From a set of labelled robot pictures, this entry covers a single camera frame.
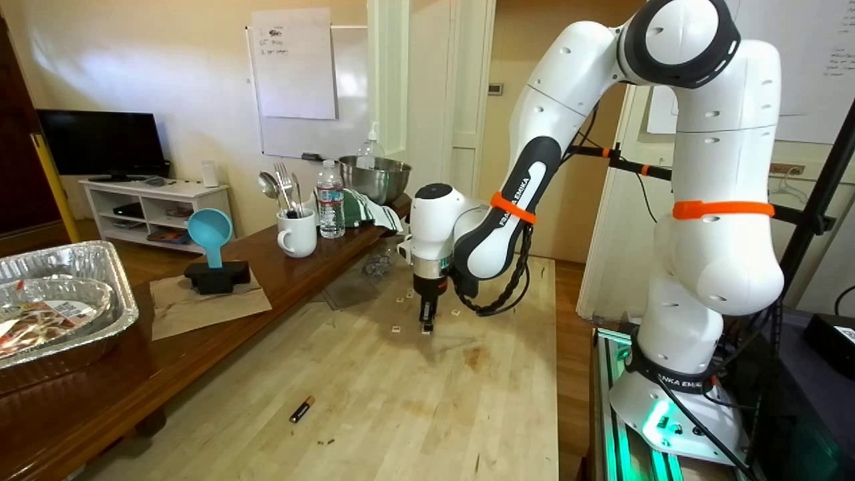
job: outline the shelf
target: shelf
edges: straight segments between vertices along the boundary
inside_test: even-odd
[[[227,188],[190,181],[153,188],[144,181],[80,181],[103,237],[148,243],[155,249],[195,252],[187,219],[200,209],[231,215]]]

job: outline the television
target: television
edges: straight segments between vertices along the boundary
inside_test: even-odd
[[[132,181],[168,177],[155,115],[39,109],[55,165],[64,177]]]

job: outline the white mug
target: white mug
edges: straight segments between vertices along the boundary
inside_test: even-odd
[[[287,256],[299,259],[318,249],[318,224],[314,212],[278,212],[276,224],[276,243],[287,252]]]

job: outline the floor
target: floor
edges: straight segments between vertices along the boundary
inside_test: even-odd
[[[92,223],[79,224],[84,237],[97,237]],[[4,233],[0,235],[0,256],[48,249],[67,243],[67,235],[60,223]],[[171,264],[177,259],[187,259],[190,253],[163,252],[135,243],[115,243],[124,259],[129,282],[148,284],[153,279],[171,275]],[[592,342],[594,328],[584,319],[574,316],[574,302],[584,284],[584,264],[558,262],[557,264],[557,351],[558,351],[558,474],[562,478],[584,475],[584,458],[588,451],[592,438]]]

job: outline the foil tray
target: foil tray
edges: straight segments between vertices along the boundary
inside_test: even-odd
[[[121,256],[111,240],[67,243],[56,249],[41,249],[41,252],[27,252],[27,253],[0,259],[0,284],[19,284],[19,282],[27,284],[36,279],[56,279],[56,275],[107,284],[111,302],[84,328],[67,336],[51,339],[47,346],[19,351],[9,359],[0,359],[0,372],[24,366],[41,359],[51,359],[60,354],[80,351],[87,346],[104,342],[137,324],[139,307],[132,295]]]

